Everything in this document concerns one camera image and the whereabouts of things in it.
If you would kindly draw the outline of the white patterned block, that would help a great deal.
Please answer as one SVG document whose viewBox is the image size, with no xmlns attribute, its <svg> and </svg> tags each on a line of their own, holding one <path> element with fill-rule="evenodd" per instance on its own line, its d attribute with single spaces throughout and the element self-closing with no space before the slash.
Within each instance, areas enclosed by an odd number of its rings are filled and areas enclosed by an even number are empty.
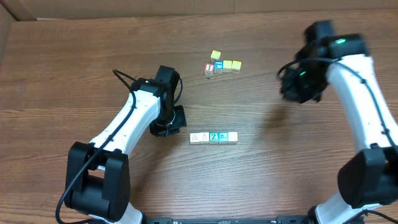
<svg viewBox="0 0 398 224">
<path fill-rule="evenodd" d="M 190 133 L 190 144 L 200 144 L 199 133 Z"/>
</svg>

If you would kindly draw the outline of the white letter A block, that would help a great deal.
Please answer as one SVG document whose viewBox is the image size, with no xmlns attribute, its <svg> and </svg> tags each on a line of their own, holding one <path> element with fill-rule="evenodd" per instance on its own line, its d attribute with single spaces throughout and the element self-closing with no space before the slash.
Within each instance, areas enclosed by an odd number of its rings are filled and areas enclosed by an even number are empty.
<svg viewBox="0 0 398 224">
<path fill-rule="evenodd" d="M 200 144 L 209 144 L 210 143 L 210 134 L 209 132 L 199 133 Z"/>
</svg>

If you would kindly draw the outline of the green letter Z block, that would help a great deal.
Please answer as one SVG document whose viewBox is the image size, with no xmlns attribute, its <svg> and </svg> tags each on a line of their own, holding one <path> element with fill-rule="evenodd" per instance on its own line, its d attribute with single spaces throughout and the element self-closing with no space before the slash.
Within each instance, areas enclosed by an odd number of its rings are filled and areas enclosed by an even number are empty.
<svg viewBox="0 0 398 224">
<path fill-rule="evenodd" d="M 219 144 L 220 137 L 218 132 L 209 132 L 209 143 Z"/>
</svg>

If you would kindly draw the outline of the blue letter P block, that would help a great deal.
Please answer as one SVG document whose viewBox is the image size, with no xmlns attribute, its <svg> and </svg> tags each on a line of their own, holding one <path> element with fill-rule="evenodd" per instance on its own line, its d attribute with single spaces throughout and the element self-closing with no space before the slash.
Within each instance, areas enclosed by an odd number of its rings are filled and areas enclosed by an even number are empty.
<svg viewBox="0 0 398 224">
<path fill-rule="evenodd" d="M 218 142 L 219 142 L 219 144 L 229 143 L 228 132 L 219 132 L 218 133 Z"/>
</svg>

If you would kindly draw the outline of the yellow block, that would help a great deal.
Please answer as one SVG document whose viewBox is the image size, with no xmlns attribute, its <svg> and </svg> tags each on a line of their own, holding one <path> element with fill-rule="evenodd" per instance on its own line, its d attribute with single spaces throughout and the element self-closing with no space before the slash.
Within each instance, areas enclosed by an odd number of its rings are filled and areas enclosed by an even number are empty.
<svg viewBox="0 0 398 224">
<path fill-rule="evenodd" d="M 241 61 L 233 60 L 232 66 L 231 66 L 231 72 L 232 73 L 240 73 L 241 71 Z"/>
<path fill-rule="evenodd" d="M 211 53 L 210 61 L 215 62 L 215 61 L 219 60 L 220 57 L 221 57 L 221 52 L 217 51 L 217 50 L 213 50 Z"/>
<path fill-rule="evenodd" d="M 238 142 L 238 133 L 237 132 L 229 132 L 228 133 L 228 143 L 236 144 Z"/>
<path fill-rule="evenodd" d="M 232 60 L 224 60 L 223 61 L 223 73 L 231 73 L 232 71 Z"/>
</svg>

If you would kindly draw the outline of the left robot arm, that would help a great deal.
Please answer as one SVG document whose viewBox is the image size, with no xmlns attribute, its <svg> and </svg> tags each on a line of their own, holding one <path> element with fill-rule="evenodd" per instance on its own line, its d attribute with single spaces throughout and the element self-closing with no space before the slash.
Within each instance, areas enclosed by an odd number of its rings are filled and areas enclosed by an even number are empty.
<svg viewBox="0 0 398 224">
<path fill-rule="evenodd" d="M 85 223 L 145 223 L 146 216 L 130 202 L 129 157 L 146 129 L 156 137 L 179 133 L 187 125 L 183 106 L 178 105 L 183 88 L 180 74 L 161 65 L 153 79 L 138 78 L 113 70 L 129 90 L 127 102 L 112 122 L 88 143 L 75 142 L 68 152 L 65 191 L 61 207 L 89 217 Z"/>
</svg>

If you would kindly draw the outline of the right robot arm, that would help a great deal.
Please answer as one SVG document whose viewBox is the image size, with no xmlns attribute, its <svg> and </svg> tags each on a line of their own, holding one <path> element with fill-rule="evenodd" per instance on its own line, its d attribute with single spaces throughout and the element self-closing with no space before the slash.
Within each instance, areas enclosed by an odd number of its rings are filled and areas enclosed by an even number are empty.
<svg viewBox="0 0 398 224">
<path fill-rule="evenodd" d="M 338 35 L 331 21 L 318 21 L 304 36 L 305 46 L 277 72 L 280 93 L 287 101 L 320 101 L 332 86 L 351 127 L 355 154 L 338 172 L 338 191 L 312 207 L 302 223 L 362 223 L 397 200 L 397 123 L 361 35 Z"/>
</svg>

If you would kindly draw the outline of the red letter I block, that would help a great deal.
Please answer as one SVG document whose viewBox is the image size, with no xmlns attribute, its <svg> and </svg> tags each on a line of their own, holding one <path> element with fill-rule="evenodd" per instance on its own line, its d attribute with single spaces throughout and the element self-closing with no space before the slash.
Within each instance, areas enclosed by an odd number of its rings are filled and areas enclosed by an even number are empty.
<svg viewBox="0 0 398 224">
<path fill-rule="evenodd" d="M 205 65 L 204 75 L 209 77 L 214 75 L 214 65 L 212 63 L 207 63 Z"/>
</svg>

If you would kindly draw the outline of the yellow block top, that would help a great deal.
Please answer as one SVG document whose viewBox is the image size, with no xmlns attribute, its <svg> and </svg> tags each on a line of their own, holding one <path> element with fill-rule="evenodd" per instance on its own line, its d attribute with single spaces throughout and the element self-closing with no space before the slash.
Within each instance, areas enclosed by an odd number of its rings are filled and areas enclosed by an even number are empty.
<svg viewBox="0 0 398 224">
<path fill-rule="evenodd" d="M 221 57 L 221 52 L 217 51 L 217 50 L 213 50 L 211 53 L 210 61 L 215 62 L 215 61 L 219 60 L 220 57 Z"/>
</svg>

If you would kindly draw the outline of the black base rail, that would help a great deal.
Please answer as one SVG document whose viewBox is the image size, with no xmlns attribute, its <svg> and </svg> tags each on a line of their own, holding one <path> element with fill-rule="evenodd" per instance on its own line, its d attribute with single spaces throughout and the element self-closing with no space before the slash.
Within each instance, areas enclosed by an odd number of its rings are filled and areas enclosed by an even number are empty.
<svg viewBox="0 0 398 224">
<path fill-rule="evenodd" d="M 316 224 L 314 219 L 305 215 L 278 216 L 274 218 L 213 218 L 213 219 L 173 219 L 170 217 L 146 218 L 145 224 Z"/>
</svg>

